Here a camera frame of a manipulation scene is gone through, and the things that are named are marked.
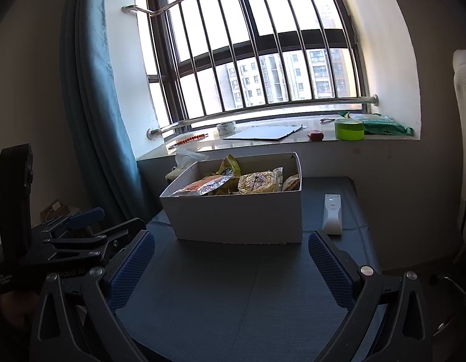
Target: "white handheld device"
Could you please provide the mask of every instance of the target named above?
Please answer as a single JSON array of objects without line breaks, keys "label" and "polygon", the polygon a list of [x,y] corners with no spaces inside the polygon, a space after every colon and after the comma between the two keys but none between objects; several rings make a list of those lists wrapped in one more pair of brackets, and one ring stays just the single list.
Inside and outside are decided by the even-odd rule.
[{"label": "white handheld device", "polygon": [[336,236],[342,235],[342,205],[340,194],[326,194],[322,231]]}]

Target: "curtain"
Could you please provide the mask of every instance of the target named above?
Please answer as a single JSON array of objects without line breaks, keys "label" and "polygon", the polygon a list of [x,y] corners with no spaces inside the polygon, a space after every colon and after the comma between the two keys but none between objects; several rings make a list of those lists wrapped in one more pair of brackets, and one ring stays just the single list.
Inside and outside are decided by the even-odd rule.
[{"label": "curtain", "polygon": [[109,57],[104,0],[65,0],[60,42],[63,102],[85,188],[103,226],[158,211],[122,120]]}]

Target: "white board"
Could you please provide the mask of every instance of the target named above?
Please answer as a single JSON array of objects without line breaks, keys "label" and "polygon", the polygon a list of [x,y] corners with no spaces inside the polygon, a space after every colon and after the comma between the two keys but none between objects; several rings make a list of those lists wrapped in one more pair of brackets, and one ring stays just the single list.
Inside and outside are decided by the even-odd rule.
[{"label": "white board", "polygon": [[231,140],[280,140],[299,131],[302,126],[253,126],[225,139]]}]

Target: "open box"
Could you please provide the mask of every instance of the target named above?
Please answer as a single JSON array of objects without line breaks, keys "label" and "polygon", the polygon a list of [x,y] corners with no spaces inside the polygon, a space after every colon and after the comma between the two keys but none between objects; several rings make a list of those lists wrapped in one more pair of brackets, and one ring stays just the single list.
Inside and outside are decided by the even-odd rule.
[{"label": "open box", "polygon": [[283,180],[298,174],[297,191],[169,197],[218,171],[220,160],[188,167],[160,199],[179,239],[229,244],[282,244],[302,241],[302,171],[295,152],[236,158],[242,175],[283,167]]}]

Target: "metal railing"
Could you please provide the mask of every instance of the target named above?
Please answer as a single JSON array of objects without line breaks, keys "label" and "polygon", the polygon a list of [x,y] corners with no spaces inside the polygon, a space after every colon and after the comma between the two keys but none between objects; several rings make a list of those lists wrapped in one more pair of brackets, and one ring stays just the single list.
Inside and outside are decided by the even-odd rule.
[{"label": "metal railing", "polygon": [[[205,106],[205,100],[203,98],[203,93],[202,93],[202,90],[201,90],[200,81],[198,79],[198,69],[197,69],[197,66],[196,66],[196,63],[195,63],[195,56],[193,56],[191,42],[190,42],[190,38],[189,38],[189,35],[188,35],[188,29],[187,29],[187,26],[186,26],[185,17],[184,17],[184,13],[183,13],[182,2],[184,2],[184,1],[185,0],[176,0],[176,1],[172,2],[172,3],[170,3],[170,4],[165,5],[163,8],[158,9],[156,11],[151,11],[151,10],[148,10],[148,9],[144,9],[144,8],[138,7],[137,5],[128,5],[128,6],[122,8],[124,13],[129,13],[131,11],[138,11],[138,12],[147,13],[148,15],[150,15],[152,17],[164,15],[164,19],[165,19],[165,22],[166,22],[166,28],[167,28],[167,38],[168,38],[168,41],[170,43],[171,50],[175,50],[175,44],[174,44],[175,39],[174,39],[174,36],[172,34],[172,32],[173,32],[172,31],[172,24],[171,24],[171,18],[168,15],[168,10],[170,10],[172,7],[175,7],[176,5],[179,8],[179,15],[180,15],[180,18],[181,18],[181,23],[182,23],[184,34],[185,34],[185,40],[186,40],[186,45],[187,45],[187,48],[188,48],[188,53],[190,55],[190,63],[191,63],[191,66],[193,68],[194,79],[195,79],[195,82],[196,82],[196,86],[198,88],[198,95],[199,95],[199,100],[200,100],[200,103],[201,103],[201,108],[202,108],[202,111],[203,111],[203,116],[193,118],[193,119],[190,119],[188,117],[188,110],[187,110],[187,107],[186,107],[186,101],[185,101],[185,98],[184,98],[183,89],[182,89],[181,80],[180,80],[179,58],[177,56],[174,56],[173,57],[173,67],[172,67],[173,70],[174,70],[174,73],[176,74],[176,77],[174,78],[174,81],[176,83],[176,88],[177,88],[178,96],[179,96],[179,99],[180,99],[181,107],[184,108],[183,112],[184,112],[184,115],[186,116],[186,119],[183,120],[183,121],[172,123],[169,126],[161,128],[158,131],[166,132],[166,131],[171,130],[171,129],[181,128],[181,127],[185,127],[185,126],[191,126],[191,124],[193,124],[193,123],[203,122],[203,121],[207,121],[209,119],[216,119],[218,117],[233,116],[233,115],[243,114],[243,113],[246,113],[246,112],[249,112],[249,111],[264,110],[264,109],[267,109],[267,108],[268,109],[279,109],[279,108],[284,108],[284,107],[289,107],[290,108],[290,107],[309,106],[309,105],[347,105],[347,104],[348,105],[350,105],[350,104],[378,105],[378,98],[377,98],[376,95],[374,95],[374,96],[359,96],[358,72],[357,72],[357,67],[356,67],[355,60],[354,60],[352,42],[351,42],[351,39],[350,39],[350,35],[349,35],[349,33],[348,33],[347,29],[346,29],[345,20],[342,17],[342,15],[340,14],[338,2],[336,0],[334,0],[334,3],[336,4],[336,8],[337,8],[337,11],[339,13],[339,17],[340,17],[340,20],[341,20],[341,23],[342,23],[343,34],[345,36],[348,52],[349,52],[349,55],[350,55],[350,60],[351,60],[351,63],[352,63],[352,68],[353,68],[353,71],[354,71],[354,82],[355,82],[356,97],[341,97],[341,98],[338,97],[338,90],[337,90],[336,80],[335,80],[334,65],[333,65],[333,59],[332,59],[332,55],[331,55],[331,51],[330,51],[329,41],[328,41],[328,38],[327,38],[327,35],[326,35],[325,28],[324,28],[323,23],[322,23],[322,18],[320,16],[318,8],[317,8],[317,5],[315,4],[314,0],[310,0],[312,6],[314,8],[314,11],[315,11],[315,15],[316,15],[316,18],[317,18],[317,21],[318,21],[319,29],[320,29],[322,40],[323,40],[323,45],[324,45],[324,48],[325,48],[325,51],[326,51],[327,66],[328,66],[328,70],[329,70],[329,73],[330,73],[330,80],[331,80],[331,85],[332,85],[333,94],[334,94],[334,96],[332,98],[315,98],[315,95],[314,95],[314,80],[312,78],[312,72],[311,72],[311,62],[309,61],[309,56],[307,55],[307,48],[306,48],[306,45],[305,45],[305,42],[304,42],[304,37],[302,36],[302,30],[300,29],[299,21],[297,19],[297,14],[296,14],[295,9],[294,9],[293,4],[292,4],[292,0],[287,0],[289,10],[292,13],[293,21],[295,23],[295,29],[296,29],[297,37],[298,37],[298,40],[299,40],[299,43],[300,43],[300,48],[301,48],[301,51],[302,51],[302,55],[303,55],[304,60],[305,60],[309,86],[310,86],[311,94],[312,94],[312,99],[298,100],[298,101],[292,100],[292,91],[290,89],[289,79],[287,77],[287,69],[286,69],[286,64],[285,64],[285,60],[284,60],[284,57],[283,57],[283,50],[282,50],[282,47],[280,45],[280,37],[278,35],[277,29],[276,29],[276,26],[275,26],[275,22],[273,20],[273,15],[272,15],[272,11],[270,9],[270,6],[268,4],[268,0],[263,0],[263,2],[265,4],[265,7],[266,7],[266,11],[268,13],[268,18],[269,18],[270,24],[272,26],[273,37],[275,39],[275,45],[276,45],[276,49],[277,49],[278,56],[279,56],[279,59],[280,59],[281,68],[282,68],[283,75],[284,75],[284,81],[285,81],[285,85],[286,85],[286,93],[287,93],[287,98],[288,98],[287,102],[270,103],[269,99],[268,99],[268,96],[267,96],[267,91],[266,91],[266,86],[265,86],[265,79],[264,79],[264,76],[263,76],[263,72],[261,71],[262,65],[260,63],[260,53],[259,53],[259,50],[257,48],[255,34],[254,34],[254,31],[253,31],[253,26],[252,26],[252,23],[251,23],[250,15],[247,12],[247,7],[246,7],[246,4],[245,4],[245,1],[244,0],[238,0],[241,11],[243,13],[245,24],[246,24],[246,27],[247,27],[251,47],[253,49],[253,56],[255,58],[257,66],[260,69],[259,76],[260,76],[261,87],[262,87],[262,90],[263,90],[263,96],[264,96],[264,99],[265,99],[265,104],[263,104],[263,105],[247,106],[246,100],[245,100],[245,93],[244,93],[244,90],[243,90],[243,83],[242,83],[240,72],[239,72],[239,69],[238,69],[238,60],[237,60],[237,57],[236,57],[236,54],[235,54],[235,46],[232,43],[231,34],[230,34],[230,31],[229,31],[229,28],[228,28],[228,22],[227,22],[225,12],[224,12],[224,9],[223,9],[222,0],[217,0],[218,6],[219,6],[219,11],[220,11],[222,21],[223,21],[223,25],[224,25],[225,31],[226,31],[226,36],[227,36],[227,40],[228,40],[228,48],[229,48],[230,53],[231,53],[231,61],[234,64],[235,73],[236,73],[238,86],[239,86],[239,91],[240,91],[240,94],[241,94],[241,102],[242,102],[242,106],[243,106],[242,108],[235,109],[235,110],[225,110],[222,91],[221,91],[220,85],[219,85],[218,74],[217,74],[217,70],[215,69],[215,67],[218,66],[218,63],[215,61],[215,55],[214,55],[213,50],[211,48],[211,42],[210,42],[210,38],[208,36],[208,31],[206,29],[206,22],[205,22],[205,17],[203,15],[203,9],[202,9],[202,6],[201,6],[201,2],[200,2],[200,0],[196,0],[196,4],[197,4],[197,7],[198,7],[198,12],[199,12],[199,16],[200,16],[201,24],[202,24],[202,28],[203,28],[203,32],[205,34],[206,45],[207,45],[207,49],[208,49],[208,55],[209,55],[209,59],[211,61],[211,67],[213,68],[212,71],[213,71],[213,75],[214,75],[214,80],[215,80],[215,84],[216,84],[216,86],[218,88],[219,103],[220,103],[220,106],[221,106],[221,111],[220,112],[214,113],[214,114],[207,114],[206,106]],[[159,83],[160,83],[160,87],[161,87],[161,92],[162,92],[163,99],[165,100],[166,107],[167,107],[166,96],[165,96],[165,91],[164,91],[164,84],[163,84],[163,78],[162,78],[162,75],[161,75],[161,72],[160,72],[160,67],[158,65],[157,50],[156,50],[156,45],[154,43],[154,39],[152,40],[152,50],[153,50],[154,60],[155,60],[155,64],[156,64],[156,69],[157,69],[157,72],[158,72],[158,78],[159,78]]]}]

